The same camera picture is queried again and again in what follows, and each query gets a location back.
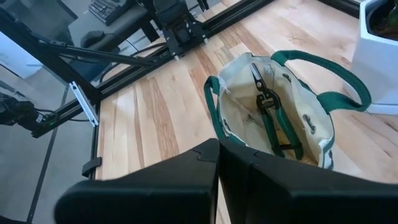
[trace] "wooden surface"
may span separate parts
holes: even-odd
[[[235,0],[206,12],[218,13]],[[98,156],[103,165],[97,179],[113,179],[191,149],[214,138],[203,84],[244,52],[270,55],[297,49],[349,68],[358,20],[314,0],[276,0],[224,30],[210,42],[141,78],[101,104]],[[343,90],[332,73],[305,62],[288,67],[311,88]],[[111,72],[126,66],[121,65]],[[343,158],[350,175],[378,182],[398,182],[398,119],[352,111],[332,112],[336,131],[334,157]],[[217,223],[229,223],[220,194]]]

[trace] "floor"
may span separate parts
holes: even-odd
[[[211,0],[209,5],[218,1]],[[187,2],[192,7],[196,1]],[[134,47],[123,42],[123,55],[149,44],[142,31],[128,40]],[[3,67],[0,72],[4,74],[0,78],[2,93],[30,100],[37,108],[56,110],[74,99],[67,86],[46,69],[27,79]],[[67,188],[85,180],[81,168],[90,159],[92,135],[89,123],[67,122],[38,139],[18,125],[0,126],[0,215],[32,223],[54,223],[52,212],[57,199]]]

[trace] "desk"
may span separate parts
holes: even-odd
[[[207,11],[218,13],[236,0]],[[203,84],[238,55],[270,55],[298,49],[349,68],[358,20],[318,1],[276,0],[212,37],[179,61],[171,61],[101,103],[97,179],[113,179],[214,138]],[[106,78],[126,68],[120,65]],[[288,67],[317,93],[343,90],[336,75],[310,63]],[[378,182],[398,183],[398,118],[334,111],[336,171]],[[229,223],[219,193],[217,223]]]
[[[91,12],[86,12],[77,20],[73,21],[68,27],[73,44],[77,47],[81,47],[80,40],[89,31],[103,30],[106,34],[115,34],[109,35],[106,37],[107,40],[103,40],[106,42],[106,48],[112,50],[140,28],[143,29],[150,40],[152,38],[151,35],[155,35],[156,39],[159,38],[156,30],[149,22],[150,20],[151,17],[148,11],[136,4],[110,26],[102,23]]]

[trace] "green strap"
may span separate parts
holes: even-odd
[[[337,74],[358,93],[361,103],[355,102],[344,94],[332,91],[318,95],[317,98],[327,113],[336,109],[364,111],[372,103],[371,94],[365,84],[353,73],[335,62],[299,50],[281,50],[274,53],[271,59],[281,66],[285,66],[286,61],[295,59],[312,62]]]
[[[221,124],[220,117],[218,116],[218,112],[215,108],[213,95],[211,94],[211,90],[217,96],[220,93],[220,83],[216,77],[208,77],[205,82],[205,98],[207,103],[207,108],[209,109],[211,122],[213,123],[214,130],[216,131],[217,137],[219,140],[225,140],[226,136],[223,131],[223,125]]]

